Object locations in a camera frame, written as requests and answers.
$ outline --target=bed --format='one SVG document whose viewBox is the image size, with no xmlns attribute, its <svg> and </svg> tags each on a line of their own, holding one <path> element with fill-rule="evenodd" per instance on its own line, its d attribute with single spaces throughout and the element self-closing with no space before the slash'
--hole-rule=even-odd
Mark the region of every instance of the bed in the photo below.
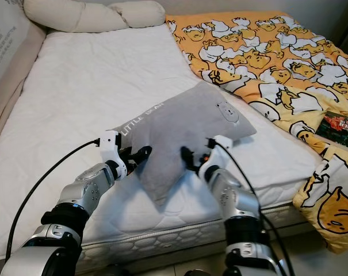
<svg viewBox="0 0 348 276">
<path fill-rule="evenodd" d="M 0 135 L 0 260 L 18 206 L 48 168 L 102 131 L 199 81 L 166 25 L 99 34 L 50 33 Z M 257 130 L 237 141 L 232 153 L 264 212 L 278 228 L 308 231 L 310 225 L 291 202 L 321 157 L 240 98 L 219 92 Z M 86 148 L 42 183 L 20 217 L 14 250 L 52 209 L 62 188 L 98 162 L 98 148 Z M 231 164 L 228 169 L 236 174 Z M 167 202 L 155 206 L 133 173 L 103 196 L 88 221 L 78 271 L 211 244 L 223 240 L 223 234 L 217 203 L 195 174 L 187 173 Z"/>
</svg>

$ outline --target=yellow blanket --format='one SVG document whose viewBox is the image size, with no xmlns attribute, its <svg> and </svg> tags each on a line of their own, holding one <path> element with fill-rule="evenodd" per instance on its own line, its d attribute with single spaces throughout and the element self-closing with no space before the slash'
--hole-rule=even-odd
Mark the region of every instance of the yellow blanket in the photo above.
<svg viewBox="0 0 348 276">
<path fill-rule="evenodd" d="M 315 137 L 326 111 L 348 116 L 348 55 L 280 11 L 167 16 L 193 72 L 241 96 L 322 157 L 293 203 L 331 251 L 348 248 L 348 152 Z"/>
</svg>

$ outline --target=black cable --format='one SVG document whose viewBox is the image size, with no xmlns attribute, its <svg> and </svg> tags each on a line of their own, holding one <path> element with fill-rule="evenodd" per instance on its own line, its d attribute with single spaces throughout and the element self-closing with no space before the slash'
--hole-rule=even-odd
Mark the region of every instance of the black cable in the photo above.
<svg viewBox="0 0 348 276">
<path fill-rule="evenodd" d="M 88 143 L 85 143 L 83 145 L 81 145 L 80 147 L 76 148 L 75 150 L 69 152 L 67 155 L 65 155 L 64 157 L 62 157 L 55 165 L 53 165 L 38 181 L 37 183 L 31 188 L 31 190 L 29 191 L 29 193 L 26 195 L 25 199 L 23 200 L 22 204 L 20 205 L 17 214 L 15 215 L 15 218 L 13 220 L 12 223 L 12 227 L 10 229 L 10 233 L 9 233 L 9 239 L 7 240 L 7 246 L 6 246 L 6 255 L 5 255 L 5 262 L 7 262 L 7 260 L 9 260 L 11 254 L 12 254 L 12 245 L 13 245 L 13 238 L 14 238 L 14 232 L 15 232 L 15 227 L 17 225 L 18 219 L 20 217 L 21 212 L 23 211 L 26 203 L 28 202 L 29 198 L 31 197 L 31 195 L 35 192 L 35 190 L 37 189 L 37 187 L 41 184 L 41 182 L 55 169 L 57 168 L 58 165 L 60 165 L 61 163 L 63 163 L 68 157 L 70 157 L 71 155 L 75 154 L 77 151 L 81 150 L 84 147 L 87 147 L 90 144 L 96 144 L 96 145 L 100 145 L 100 139 L 96 139 L 93 141 L 89 141 Z"/>
<path fill-rule="evenodd" d="M 232 157 L 231 153 L 221 144 L 219 144 L 218 142 L 215 142 L 216 145 L 218 145 L 220 148 L 222 148 L 226 153 L 227 155 L 231 158 L 231 160 L 233 161 L 233 163 L 235 164 L 235 166 L 238 168 L 238 170 L 240 171 L 240 173 L 242 174 L 242 176 L 244 177 L 244 179 L 246 180 L 247 184 L 249 185 L 249 188 L 250 190 L 252 191 L 252 193 L 254 194 L 254 196 L 256 197 L 257 201 L 259 202 L 258 200 L 258 197 L 255 193 L 255 190 L 253 189 L 252 185 L 250 184 L 250 181 L 249 179 L 246 177 L 245 173 L 243 172 L 243 170 L 240 168 L 240 165 L 237 163 L 237 161 L 235 160 L 234 157 Z M 264 219 L 267 224 L 269 224 L 271 226 L 271 229 L 272 231 L 275 233 L 275 236 L 276 236 L 276 239 L 277 239 L 277 242 L 279 243 L 280 247 L 281 247 L 281 251 L 282 251 L 282 254 L 284 255 L 285 257 L 285 261 L 286 261 L 286 264 L 288 266 L 288 269 L 289 269 L 289 274 L 290 276 L 295 276 L 295 272 L 294 272 L 294 269 L 293 269 L 293 266 L 291 264 L 291 261 L 290 261 L 290 257 L 289 257 L 289 254 L 288 252 L 286 251 L 286 248 L 284 246 L 284 243 L 282 242 L 281 240 L 281 237 L 279 236 L 275 226 L 272 224 L 272 222 L 261 212 L 261 205 L 259 204 L 259 214 L 261 215 L 261 219 Z M 277 262 L 277 266 L 280 268 L 281 270 L 281 273 L 282 274 L 285 274 L 285 270 L 284 268 L 282 267 L 282 265 L 280 264 L 280 262 Z"/>
</svg>

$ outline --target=white bolster pillow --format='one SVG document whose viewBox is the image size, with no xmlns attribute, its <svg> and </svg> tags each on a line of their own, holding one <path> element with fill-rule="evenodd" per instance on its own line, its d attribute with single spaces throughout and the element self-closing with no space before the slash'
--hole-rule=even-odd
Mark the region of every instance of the white bolster pillow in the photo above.
<svg viewBox="0 0 348 276">
<path fill-rule="evenodd" d="M 129 1 L 108 7 L 117 11 L 131 28 L 158 26 L 165 22 L 165 10 L 155 1 Z"/>
<path fill-rule="evenodd" d="M 106 32 L 128 25 L 114 10 L 97 3 L 72 0 L 24 0 L 27 17 L 64 32 Z"/>
</svg>

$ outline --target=gray pillow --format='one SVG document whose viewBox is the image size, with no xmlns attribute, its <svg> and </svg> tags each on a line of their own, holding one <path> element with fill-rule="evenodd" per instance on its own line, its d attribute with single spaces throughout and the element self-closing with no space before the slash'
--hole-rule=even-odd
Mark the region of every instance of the gray pillow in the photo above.
<svg viewBox="0 0 348 276">
<path fill-rule="evenodd" d="M 150 145 L 152 152 L 136 173 L 148 195 L 161 205 L 171 187 L 185 173 L 181 147 L 194 151 L 194 160 L 207 153 L 207 137 L 223 135 L 232 140 L 256 132 L 211 85 L 200 82 L 192 89 L 153 106 L 115 129 L 122 134 L 122 147 L 132 153 Z"/>
</svg>

